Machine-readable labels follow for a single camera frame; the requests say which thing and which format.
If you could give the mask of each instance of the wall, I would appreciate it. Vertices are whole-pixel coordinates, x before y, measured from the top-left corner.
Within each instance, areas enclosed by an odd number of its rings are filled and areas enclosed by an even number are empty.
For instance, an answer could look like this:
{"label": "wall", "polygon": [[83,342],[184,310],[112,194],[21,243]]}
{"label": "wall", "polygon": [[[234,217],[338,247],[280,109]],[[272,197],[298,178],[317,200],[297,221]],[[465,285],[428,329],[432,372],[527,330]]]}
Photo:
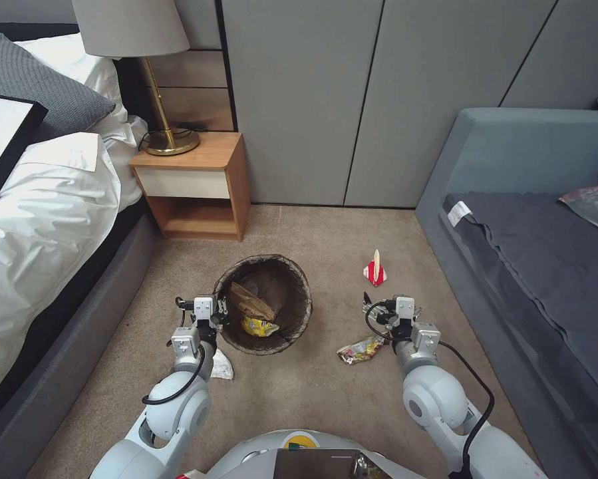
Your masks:
{"label": "wall", "polygon": [[[234,130],[214,0],[176,0],[190,51],[151,59],[168,120]],[[71,0],[0,0],[0,23],[76,23]],[[146,83],[146,94],[150,94]]]}
{"label": "wall", "polygon": [[598,0],[559,0],[502,106],[590,108],[598,97]]}
{"label": "wall", "polygon": [[343,204],[381,0],[223,0],[258,202]]}
{"label": "wall", "polygon": [[497,106],[553,0],[387,0],[345,204],[413,208],[458,112]]}

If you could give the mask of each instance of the gray upholstered bed frame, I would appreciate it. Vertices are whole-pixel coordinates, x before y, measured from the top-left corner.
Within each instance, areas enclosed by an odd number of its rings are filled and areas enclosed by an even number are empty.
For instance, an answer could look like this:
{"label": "gray upholstered bed frame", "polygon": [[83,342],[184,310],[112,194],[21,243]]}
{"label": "gray upholstered bed frame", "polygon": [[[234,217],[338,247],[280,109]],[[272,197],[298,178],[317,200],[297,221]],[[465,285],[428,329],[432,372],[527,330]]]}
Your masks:
{"label": "gray upholstered bed frame", "polygon": [[143,281],[156,232],[144,214],[53,346],[0,411],[0,478],[22,478],[79,396]]}
{"label": "gray upholstered bed frame", "polygon": [[531,361],[479,280],[468,248],[446,225],[447,193],[562,193],[598,181],[598,112],[463,110],[416,208],[416,216],[547,475],[597,477]]}

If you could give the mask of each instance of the floor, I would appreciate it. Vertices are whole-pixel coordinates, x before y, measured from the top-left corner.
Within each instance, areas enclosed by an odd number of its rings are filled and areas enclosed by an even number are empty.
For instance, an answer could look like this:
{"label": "floor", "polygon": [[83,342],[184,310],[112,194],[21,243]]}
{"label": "floor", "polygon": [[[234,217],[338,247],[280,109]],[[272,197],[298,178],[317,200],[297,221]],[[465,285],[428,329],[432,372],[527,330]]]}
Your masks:
{"label": "floor", "polygon": [[[378,248],[388,281],[375,289],[362,276]],[[254,206],[247,234],[232,241],[166,241],[156,246],[146,278],[99,364],[65,421],[29,473],[30,478],[87,477],[142,410],[141,397],[168,374],[165,344],[178,322],[174,298],[212,291],[215,280],[243,257],[281,253],[309,281],[314,313],[303,336],[272,356],[246,355],[219,339],[235,379],[212,379],[212,409],[188,449],[181,471],[207,471],[239,441],[282,428],[310,428],[360,442],[429,478],[445,478],[444,459],[402,405],[402,380],[385,347],[355,366],[339,347],[369,336],[363,291],[374,300],[406,293],[423,319],[441,330],[496,396],[490,422],[530,453],[531,446],[474,332],[416,221],[414,212]],[[451,353],[440,364],[463,384],[472,402],[487,397]]]}

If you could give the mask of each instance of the lamp shade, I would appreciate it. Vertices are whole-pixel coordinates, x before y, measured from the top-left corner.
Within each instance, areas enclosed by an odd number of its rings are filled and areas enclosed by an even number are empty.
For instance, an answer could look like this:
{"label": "lamp shade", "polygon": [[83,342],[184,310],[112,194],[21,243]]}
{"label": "lamp shade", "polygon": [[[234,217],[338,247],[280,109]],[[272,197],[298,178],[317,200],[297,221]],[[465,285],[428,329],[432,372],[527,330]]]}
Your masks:
{"label": "lamp shade", "polygon": [[86,52],[151,57],[190,48],[174,0],[73,0]]}

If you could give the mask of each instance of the trash can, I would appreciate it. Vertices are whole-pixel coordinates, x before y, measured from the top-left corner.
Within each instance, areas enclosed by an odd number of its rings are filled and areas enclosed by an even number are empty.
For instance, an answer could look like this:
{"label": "trash can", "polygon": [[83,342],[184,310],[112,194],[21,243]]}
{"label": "trash can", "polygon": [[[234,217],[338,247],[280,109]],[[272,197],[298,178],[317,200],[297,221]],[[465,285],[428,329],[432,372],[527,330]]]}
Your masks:
{"label": "trash can", "polygon": [[[262,299],[278,310],[274,323],[279,326],[268,337],[255,337],[241,326],[243,313],[230,302],[233,281],[244,278],[256,283],[264,291]],[[265,297],[265,291],[273,297]],[[294,343],[304,332],[312,315],[312,295],[303,270],[282,255],[247,257],[228,269],[214,285],[214,295],[226,298],[230,322],[223,328],[223,338],[236,349],[252,355],[280,353]]]}

